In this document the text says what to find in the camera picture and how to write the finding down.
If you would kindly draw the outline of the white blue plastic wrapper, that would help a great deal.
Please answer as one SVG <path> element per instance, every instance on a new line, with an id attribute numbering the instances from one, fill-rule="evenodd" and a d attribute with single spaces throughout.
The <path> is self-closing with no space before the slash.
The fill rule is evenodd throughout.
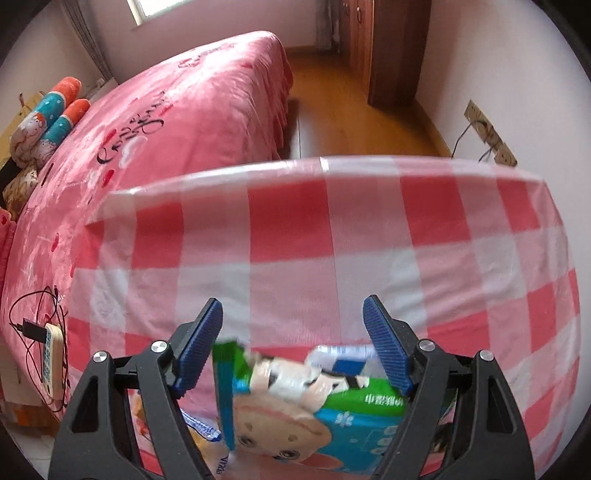
<path id="1" fill-rule="evenodd" d="M 184 410 L 181 410 L 181 415 L 186 426 L 197 433 L 201 438 L 204 438 L 204 440 L 211 443 L 222 441 L 221 431 L 211 422 L 201 420 Z"/>

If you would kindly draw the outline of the blue cartoon tissue pack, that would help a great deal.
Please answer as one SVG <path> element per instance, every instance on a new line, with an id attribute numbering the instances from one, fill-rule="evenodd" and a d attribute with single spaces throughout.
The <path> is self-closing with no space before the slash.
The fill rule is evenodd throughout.
<path id="1" fill-rule="evenodd" d="M 221 432 L 232 450 L 367 475 L 410 400 L 388 380 L 265 356 L 235 341 L 212 350 Z"/>

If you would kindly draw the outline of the white power strip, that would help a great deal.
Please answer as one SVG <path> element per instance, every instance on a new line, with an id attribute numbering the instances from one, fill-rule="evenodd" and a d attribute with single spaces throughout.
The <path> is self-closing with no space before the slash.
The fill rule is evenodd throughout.
<path id="1" fill-rule="evenodd" d="M 56 325 L 47 323 L 45 325 L 45 343 L 41 354 L 42 384 L 52 400 L 59 400 L 64 390 L 63 354 L 62 330 Z"/>

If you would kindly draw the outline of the black charger plug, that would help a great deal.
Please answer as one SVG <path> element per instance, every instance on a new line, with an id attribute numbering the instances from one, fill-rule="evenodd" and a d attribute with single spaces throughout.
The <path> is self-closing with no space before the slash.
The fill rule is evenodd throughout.
<path id="1" fill-rule="evenodd" d="M 22 322 L 21 332 L 25 338 L 41 344 L 46 343 L 47 331 L 44 326 L 40 326 L 37 323 L 24 319 Z"/>

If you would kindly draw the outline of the red white checkered tablecloth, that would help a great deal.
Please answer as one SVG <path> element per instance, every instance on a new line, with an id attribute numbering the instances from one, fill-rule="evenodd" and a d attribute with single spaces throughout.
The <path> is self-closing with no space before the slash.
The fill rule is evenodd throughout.
<path id="1" fill-rule="evenodd" d="M 577 276 L 547 184 L 473 161 L 332 157 L 188 175 L 121 160 L 89 186 L 68 296 L 69 369 L 133 355 L 221 300 L 264 351 L 363 344 L 363 300 L 445 350 L 490 350 L 538 473 L 579 370 Z"/>

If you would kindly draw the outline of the small patterned pillow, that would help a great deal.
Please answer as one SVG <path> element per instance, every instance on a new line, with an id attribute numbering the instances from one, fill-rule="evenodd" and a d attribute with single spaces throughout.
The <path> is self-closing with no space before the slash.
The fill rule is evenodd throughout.
<path id="1" fill-rule="evenodd" d="M 35 164 L 24 168 L 3 190 L 6 210 L 17 221 L 24 206 L 38 184 L 38 172 Z"/>

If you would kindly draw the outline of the upper rolled colourful quilt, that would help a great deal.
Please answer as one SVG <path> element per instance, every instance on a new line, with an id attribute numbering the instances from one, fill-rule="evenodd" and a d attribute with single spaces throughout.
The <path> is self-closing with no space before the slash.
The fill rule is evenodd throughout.
<path id="1" fill-rule="evenodd" d="M 23 162 L 34 144 L 76 99 L 81 82 L 75 77 L 62 78 L 35 108 L 21 121 L 10 140 L 14 161 Z"/>

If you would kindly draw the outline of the rolled colourful quilt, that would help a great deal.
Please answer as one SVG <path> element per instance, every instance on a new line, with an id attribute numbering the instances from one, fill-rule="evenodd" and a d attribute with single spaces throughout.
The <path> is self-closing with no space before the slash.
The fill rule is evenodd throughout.
<path id="1" fill-rule="evenodd" d="M 35 108 L 21 121 L 10 140 L 14 161 L 23 162 L 34 144 L 76 99 L 81 82 L 75 77 L 62 78 Z"/>
<path id="2" fill-rule="evenodd" d="M 40 139 L 16 163 L 20 168 L 34 164 L 40 170 L 90 108 L 90 101 L 74 100 L 59 117 L 50 115 L 50 125 Z"/>

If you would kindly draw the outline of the lower rolled colourful quilt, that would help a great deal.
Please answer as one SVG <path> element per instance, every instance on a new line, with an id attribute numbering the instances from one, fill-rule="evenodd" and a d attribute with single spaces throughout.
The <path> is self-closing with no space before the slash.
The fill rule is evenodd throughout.
<path id="1" fill-rule="evenodd" d="M 90 101 L 74 100 L 59 117 L 50 115 L 50 125 L 40 139 L 16 163 L 20 168 L 34 164 L 40 170 L 90 108 Z"/>

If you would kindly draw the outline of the pink bed sheet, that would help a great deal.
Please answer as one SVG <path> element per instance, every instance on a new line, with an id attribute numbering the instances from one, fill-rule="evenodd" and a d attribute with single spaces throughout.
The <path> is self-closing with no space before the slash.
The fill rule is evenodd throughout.
<path id="1" fill-rule="evenodd" d="M 277 158 L 293 83 L 279 37 L 250 32 L 171 57 L 119 85 L 82 117 L 43 169 L 17 221 L 1 223 L 1 331 L 46 320 L 56 288 L 68 363 L 135 353 L 197 308 L 180 284 L 209 262 L 189 255 L 195 214 L 178 199 L 139 207 L 132 189 Z"/>

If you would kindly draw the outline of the brown wooden cabinet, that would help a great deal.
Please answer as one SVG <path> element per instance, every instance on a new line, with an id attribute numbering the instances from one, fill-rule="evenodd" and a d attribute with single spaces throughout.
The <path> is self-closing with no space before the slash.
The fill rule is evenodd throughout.
<path id="1" fill-rule="evenodd" d="M 414 103 L 431 9 L 431 0 L 339 2 L 339 53 L 370 106 L 393 110 Z"/>

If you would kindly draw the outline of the window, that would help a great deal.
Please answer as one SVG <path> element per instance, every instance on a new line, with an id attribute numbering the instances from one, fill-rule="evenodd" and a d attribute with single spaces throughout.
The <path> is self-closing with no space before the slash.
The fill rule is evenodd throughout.
<path id="1" fill-rule="evenodd" d="M 127 0 L 128 7 L 137 25 L 187 2 L 188 0 Z"/>

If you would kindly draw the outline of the grey checked left curtain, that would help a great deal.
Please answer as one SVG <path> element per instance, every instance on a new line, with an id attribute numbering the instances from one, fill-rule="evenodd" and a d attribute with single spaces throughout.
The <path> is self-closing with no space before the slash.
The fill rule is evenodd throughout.
<path id="1" fill-rule="evenodd" d="M 91 12 L 90 2 L 63 0 L 61 1 L 61 6 L 78 39 L 100 71 L 102 77 L 105 80 L 112 79 L 113 73 L 100 44 L 100 39 L 98 38 L 96 22 Z"/>

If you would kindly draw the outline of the right grey curtain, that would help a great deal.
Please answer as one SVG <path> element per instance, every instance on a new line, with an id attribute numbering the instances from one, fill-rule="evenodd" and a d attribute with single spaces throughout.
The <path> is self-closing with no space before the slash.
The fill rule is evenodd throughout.
<path id="1" fill-rule="evenodd" d="M 315 0 L 315 46 L 329 52 L 339 45 L 339 1 Z"/>

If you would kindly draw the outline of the wall socket strip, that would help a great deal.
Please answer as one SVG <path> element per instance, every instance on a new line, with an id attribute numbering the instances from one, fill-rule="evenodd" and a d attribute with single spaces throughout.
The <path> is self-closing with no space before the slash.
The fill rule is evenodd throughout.
<path id="1" fill-rule="evenodd" d="M 468 102 L 464 115 L 470 126 L 486 145 L 485 153 L 478 159 L 479 162 L 493 159 L 498 165 L 513 168 L 518 166 L 518 160 L 513 152 L 503 141 L 492 122 L 473 100 Z"/>

